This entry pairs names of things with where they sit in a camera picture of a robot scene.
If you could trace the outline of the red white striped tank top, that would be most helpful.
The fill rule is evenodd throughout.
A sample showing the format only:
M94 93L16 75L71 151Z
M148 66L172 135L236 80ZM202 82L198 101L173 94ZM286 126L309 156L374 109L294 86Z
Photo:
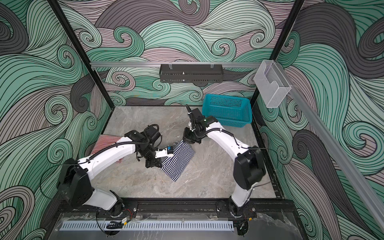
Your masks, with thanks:
M91 151L90 155L95 154L97 151L110 146L112 144L115 144L117 141L119 141L122 137L120 136L112 136L112 135L100 135L98 140L96 141L93 150Z

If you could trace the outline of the teal plastic basket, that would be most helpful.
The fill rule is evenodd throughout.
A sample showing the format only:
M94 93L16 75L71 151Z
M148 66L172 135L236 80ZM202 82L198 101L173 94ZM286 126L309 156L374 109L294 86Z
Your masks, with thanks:
M222 126L242 128L252 122L249 99L208 94L203 102L203 115L215 117Z

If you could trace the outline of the navy white striped tank top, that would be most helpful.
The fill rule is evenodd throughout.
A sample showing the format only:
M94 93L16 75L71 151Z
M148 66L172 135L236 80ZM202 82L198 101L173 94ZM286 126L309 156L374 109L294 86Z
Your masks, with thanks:
M166 158L162 162L161 169L173 182L176 182L194 155L195 151L191 145L181 140L174 148L174 156Z

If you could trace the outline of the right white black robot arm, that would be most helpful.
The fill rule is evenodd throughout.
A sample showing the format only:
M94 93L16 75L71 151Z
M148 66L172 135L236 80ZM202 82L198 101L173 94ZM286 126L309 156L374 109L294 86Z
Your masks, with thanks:
M266 174L264 156L259 147L250 147L226 130L213 116L205 117L199 109L186 106L190 118L183 140L189 144L200 144L209 138L217 143L234 161L233 177L236 187L231 195L232 205L241 208L249 201L252 190Z

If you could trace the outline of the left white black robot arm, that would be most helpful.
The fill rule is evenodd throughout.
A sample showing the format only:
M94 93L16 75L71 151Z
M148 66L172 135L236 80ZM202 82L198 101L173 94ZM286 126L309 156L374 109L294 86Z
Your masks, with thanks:
M91 181L107 167L131 154L146 160L146 167L162 167L162 159L173 155L173 147L159 149L154 144L161 134L153 126L144 131L132 130L116 143L80 160L66 160L61 168L57 189L72 208L92 206L119 216L125 206L113 191L105 192L92 186Z

